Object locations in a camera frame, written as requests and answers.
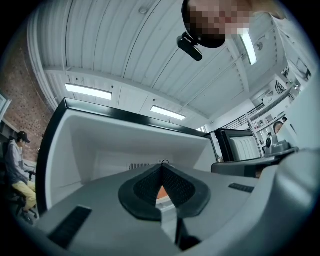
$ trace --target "red brick wall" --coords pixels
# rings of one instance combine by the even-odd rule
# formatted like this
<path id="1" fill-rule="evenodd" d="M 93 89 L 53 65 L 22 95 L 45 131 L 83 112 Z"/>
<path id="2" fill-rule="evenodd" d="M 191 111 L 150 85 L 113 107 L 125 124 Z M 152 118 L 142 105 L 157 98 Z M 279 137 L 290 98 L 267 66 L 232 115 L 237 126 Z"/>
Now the red brick wall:
<path id="1" fill-rule="evenodd" d="M 19 131 L 25 131 L 31 141 L 23 149 L 23 157 L 36 161 L 41 136 L 49 124 L 52 111 L 31 66 L 26 28 L 11 43 L 0 75 L 0 90 L 12 100 L 4 118 Z"/>

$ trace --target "yellow pants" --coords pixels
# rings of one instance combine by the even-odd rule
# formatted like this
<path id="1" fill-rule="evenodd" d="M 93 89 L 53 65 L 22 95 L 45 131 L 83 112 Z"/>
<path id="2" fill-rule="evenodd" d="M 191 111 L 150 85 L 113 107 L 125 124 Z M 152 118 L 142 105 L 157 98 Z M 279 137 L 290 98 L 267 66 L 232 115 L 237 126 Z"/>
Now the yellow pants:
<path id="1" fill-rule="evenodd" d="M 12 184 L 15 190 L 18 190 L 26 197 L 26 204 L 24 207 L 25 211 L 29 211 L 37 203 L 36 201 L 36 184 L 32 181 L 28 181 L 27 185 L 19 181 L 18 183 Z"/>

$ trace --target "seated person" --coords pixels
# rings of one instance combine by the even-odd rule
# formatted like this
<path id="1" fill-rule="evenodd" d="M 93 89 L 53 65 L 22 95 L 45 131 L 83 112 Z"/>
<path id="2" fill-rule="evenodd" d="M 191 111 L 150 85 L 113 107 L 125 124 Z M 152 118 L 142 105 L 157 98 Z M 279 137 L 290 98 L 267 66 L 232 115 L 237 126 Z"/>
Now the seated person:
<path id="1" fill-rule="evenodd" d="M 24 131 L 20 131 L 17 135 L 17 140 L 11 140 L 8 145 L 5 165 L 9 184 L 26 197 L 26 204 L 21 216 L 30 223 L 32 221 L 28 211 L 36 205 L 36 184 L 29 181 L 30 173 L 35 174 L 35 170 L 25 165 L 22 155 L 22 149 L 26 143 L 30 143 L 30 140 L 28 140 L 28 136 Z"/>
<path id="2" fill-rule="evenodd" d="M 281 121 L 275 122 L 273 125 L 274 133 L 277 134 L 284 124 Z"/>

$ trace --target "gray sweater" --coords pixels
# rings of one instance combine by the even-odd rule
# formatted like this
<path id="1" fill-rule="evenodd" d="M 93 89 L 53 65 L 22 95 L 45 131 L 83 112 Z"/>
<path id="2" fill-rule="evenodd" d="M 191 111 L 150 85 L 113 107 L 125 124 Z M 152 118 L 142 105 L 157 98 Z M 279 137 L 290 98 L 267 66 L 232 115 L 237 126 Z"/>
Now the gray sweater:
<path id="1" fill-rule="evenodd" d="M 22 156 L 22 148 L 18 147 L 15 140 L 11 140 L 5 155 L 5 166 L 10 184 L 18 182 L 28 183 L 29 174 L 33 172 L 32 167 L 26 166 Z"/>

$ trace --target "white enclosure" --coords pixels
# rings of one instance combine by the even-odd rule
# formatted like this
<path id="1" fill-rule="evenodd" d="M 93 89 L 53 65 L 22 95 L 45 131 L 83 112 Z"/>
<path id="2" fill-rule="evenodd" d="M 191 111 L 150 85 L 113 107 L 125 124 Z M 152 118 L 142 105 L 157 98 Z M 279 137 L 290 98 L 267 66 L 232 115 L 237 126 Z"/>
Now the white enclosure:
<path id="1" fill-rule="evenodd" d="M 235 154 L 235 161 L 260 158 L 259 148 L 253 136 L 235 137 L 230 139 Z"/>
<path id="2" fill-rule="evenodd" d="M 45 177 L 48 210 L 86 183 L 168 160 L 205 172 L 216 157 L 211 140 L 68 109 L 53 138 Z"/>

